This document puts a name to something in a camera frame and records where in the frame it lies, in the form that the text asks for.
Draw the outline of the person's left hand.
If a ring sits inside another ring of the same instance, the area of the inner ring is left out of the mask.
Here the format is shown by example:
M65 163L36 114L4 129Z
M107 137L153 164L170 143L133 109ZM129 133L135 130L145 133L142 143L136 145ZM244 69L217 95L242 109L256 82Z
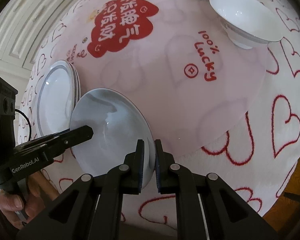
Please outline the person's left hand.
M29 223L41 211L45 209L45 202L41 197L42 193L46 194L49 200L55 200L59 192L48 182L41 172L36 172L29 176L28 187L30 193L26 204L18 195L11 195L4 190L0 190L0 211L7 220L17 229L22 229L23 224L16 212L24 210L28 215Z

